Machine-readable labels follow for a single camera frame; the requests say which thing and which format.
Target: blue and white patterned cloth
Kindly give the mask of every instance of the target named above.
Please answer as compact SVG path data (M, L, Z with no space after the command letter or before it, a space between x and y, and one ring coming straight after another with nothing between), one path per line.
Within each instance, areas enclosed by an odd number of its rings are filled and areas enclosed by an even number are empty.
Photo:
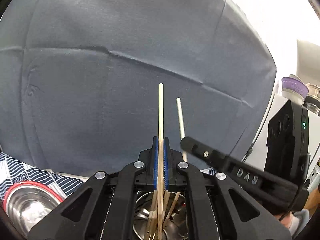
M0 200L13 184L35 181L46 185L63 199L71 195L86 179L62 176L20 162L5 153L0 153Z

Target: wooden skewer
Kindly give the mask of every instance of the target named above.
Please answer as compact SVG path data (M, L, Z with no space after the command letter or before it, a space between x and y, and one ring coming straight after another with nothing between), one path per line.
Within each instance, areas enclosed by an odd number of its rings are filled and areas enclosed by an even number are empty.
M184 123L183 123L183 115L182 115L182 107L181 107L181 99L177 98L177 108L178 108L178 118L179 118L179 127L180 127L180 137L185 138L184 133ZM188 162L188 156L185 151L182 151L183 161Z
M164 199L163 199L163 212L162 212L162 218L164 219L164 215L165 215L165 211L167 210L167 206L168 206L168 202L169 202L169 198L170 198L170 192L168 192L167 190L165 190L164 192Z
M163 84L159 84L159 135L158 135L158 180L157 180L157 193L158 193L158 239L162 239L162 210L163 210Z
M176 206L176 203L177 203L177 201L178 201L179 196L180 196L180 192L177 192L176 195L174 196L174 200L173 200L173 202L172 202L172 204L171 204L171 207L170 207L170 209L169 209L169 212L168 212L168 214L167 214L167 217L165 218L165 220L164 220L164 222L163 222L163 227L165 227L165 226L167 225L167 223L168 223L168 221L169 221L169 219L170 219L170 216L171 216L171 214L172 214L172 212L173 212L173 209L174 209L174 207Z
M149 213L149 216L148 216L148 223L147 223L147 226L146 226L146 230L144 232L143 240L149 240L147 235L148 235L148 232L150 231L150 225L151 225L151 220L152 220L153 213L156 211L156 203L157 203L157 191L155 190L153 192L150 213Z
M153 218L151 220L151 225L150 225L150 230L147 235L147 240L151 237L151 240L153 239L153 235L155 234L156 227L157 227L157 216L158 216L158 211L156 210L153 212Z
M180 137L181 139L184 138L186 135L185 135L185 132L184 132L184 123L183 123L183 115L182 115L182 107L181 107L181 100L180 98L177 98L177 108L178 108L178 117L179 117L179 126L180 126ZM182 158L183 158L183 161L185 162L188 162L188 157L187 157L187 153L182 151ZM176 206L176 203L178 201L178 198L180 196L180 192L177 192L176 195L174 196L174 200L171 204L171 207L169 209L169 212L167 214L167 217L165 218L164 220L164 223L163 223L163 227L165 227L169 221L169 218Z

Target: white stick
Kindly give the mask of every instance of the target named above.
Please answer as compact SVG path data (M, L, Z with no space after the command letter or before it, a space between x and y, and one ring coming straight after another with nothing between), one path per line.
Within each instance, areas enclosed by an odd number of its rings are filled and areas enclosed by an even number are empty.
M159 135L158 135L158 239L162 240L163 210L163 84L159 84Z
M179 126L180 126L180 137L185 138L184 133L184 123L183 123L183 115L182 115L182 107L181 107L181 100L177 98L177 108L178 108L178 117L179 117ZM183 161L188 162L188 156L185 151L182 151Z

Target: metal pot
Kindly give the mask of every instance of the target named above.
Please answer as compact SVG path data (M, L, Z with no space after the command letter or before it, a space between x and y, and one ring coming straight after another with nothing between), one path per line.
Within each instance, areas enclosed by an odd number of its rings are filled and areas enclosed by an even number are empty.
M140 192L138 194L138 199L136 201L133 231L135 236L133 239L143 240L144 232L148 222L148 216L150 213L150 207L152 202L153 193ZM170 194L169 203L165 215L167 215L172 201L174 199L175 193ZM186 223L186 206L184 202L184 196L180 195L170 217L170 220L163 230L162 240L184 240L188 238L188 230Z
M31 228L49 214L63 199L47 186L24 181L12 185L4 197L4 211L25 237Z
M308 95L317 100L320 100L320 95L319 95L320 87L310 83L306 84L306 86L309 89Z
M312 104L312 103L306 103L306 107L308 110L310 110L311 112L315 113L316 115L320 114L320 109L318 106Z

